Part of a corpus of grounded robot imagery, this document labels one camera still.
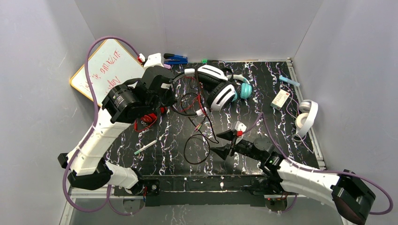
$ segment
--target teal headphones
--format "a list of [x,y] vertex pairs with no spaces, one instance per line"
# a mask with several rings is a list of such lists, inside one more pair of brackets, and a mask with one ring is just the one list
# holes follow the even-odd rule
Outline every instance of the teal headphones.
[[[249,80],[244,78],[242,75],[227,75],[228,80],[233,76],[234,80],[242,81],[242,85],[240,87],[240,98],[248,99],[252,95],[252,86],[249,83]],[[237,93],[235,92],[235,97],[233,101],[237,100]]]

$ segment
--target blue stapler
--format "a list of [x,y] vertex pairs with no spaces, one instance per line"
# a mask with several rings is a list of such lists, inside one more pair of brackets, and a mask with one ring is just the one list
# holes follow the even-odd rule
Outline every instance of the blue stapler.
[[188,58],[181,55],[174,55],[170,53],[164,53],[164,64],[175,65],[175,64],[187,64]]

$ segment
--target black marble table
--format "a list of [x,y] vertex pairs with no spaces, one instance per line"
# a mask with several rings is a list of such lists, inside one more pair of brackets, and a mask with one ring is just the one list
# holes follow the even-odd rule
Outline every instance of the black marble table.
[[[185,68],[199,68],[202,65],[202,63],[175,65],[172,67],[172,71],[177,74]],[[318,168],[316,157],[312,153],[313,147],[310,138],[307,137],[304,142],[295,142],[292,140],[292,134],[296,132],[294,116],[298,114],[298,105],[296,103],[298,99],[294,88],[290,86],[291,91],[293,91],[294,101],[290,102],[290,99],[288,99],[280,111],[270,106],[271,101],[280,89],[288,91],[285,86],[281,85],[278,79],[279,75],[290,78],[285,61],[220,62],[209,63],[209,65],[218,68],[230,68],[234,74],[242,74],[249,79],[253,87],[252,96],[248,100],[238,99],[223,111],[213,111],[211,113],[210,119],[216,134],[226,131],[237,120],[249,127],[254,123],[258,114],[264,112],[267,124],[272,132],[271,135],[281,145],[284,152],[291,159],[299,163]],[[196,85],[195,83],[190,83],[190,79],[181,79],[175,86],[179,91],[179,97],[187,92],[197,92],[196,89],[192,89]],[[186,98],[187,102],[184,102],[185,107],[192,102],[192,98]],[[194,128],[186,117],[169,110],[167,114],[159,116],[156,123],[148,130],[138,133],[134,131],[133,126],[130,126],[112,144],[105,158],[123,167],[135,167],[144,176],[148,177],[202,176],[204,178],[206,176],[231,176],[234,178],[238,175],[240,178],[243,178],[245,176],[261,175],[261,170],[258,169],[258,161],[237,153],[224,161],[216,154],[210,152],[207,160],[200,165],[187,163],[183,157],[183,149],[187,138],[195,134]],[[208,121],[201,130],[208,137],[213,137]],[[246,134],[244,138],[253,141],[261,135],[267,135],[266,129],[262,123],[257,123],[257,127]],[[158,141],[154,146],[146,149],[137,156],[134,155],[135,151],[155,139]],[[205,157],[208,148],[203,142],[190,141],[186,151],[186,155],[190,161],[198,162],[199,158],[203,159]],[[183,187],[173,185],[173,187],[169,188],[170,190],[177,190]],[[115,192],[115,195],[124,194],[121,191]]]

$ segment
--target marker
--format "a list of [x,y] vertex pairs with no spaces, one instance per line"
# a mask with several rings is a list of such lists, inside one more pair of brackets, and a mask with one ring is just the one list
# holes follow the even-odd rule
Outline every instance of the marker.
[[138,155],[139,153],[143,152],[145,149],[151,147],[152,145],[154,145],[157,142],[157,140],[154,140],[153,142],[145,145],[144,147],[140,148],[138,151],[134,152],[134,155]]
[[292,84],[292,85],[294,85],[296,87],[300,87],[300,83],[299,82],[292,81],[291,79],[288,79],[288,78],[286,78],[284,76],[279,76],[279,80],[283,81],[283,82],[286,82],[286,83],[289,83],[289,84]]

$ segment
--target light blue tube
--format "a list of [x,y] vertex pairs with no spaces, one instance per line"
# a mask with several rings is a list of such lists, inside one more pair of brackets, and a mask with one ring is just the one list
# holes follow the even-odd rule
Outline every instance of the light blue tube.
[[287,79],[284,76],[279,76],[279,80],[283,81],[283,82],[286,82],[286,83],[289,83],[289,84],[292,84],[292,85],[294,85],[296,87],[300,87],[300,83],[299,82],[292,81],[291,79]]

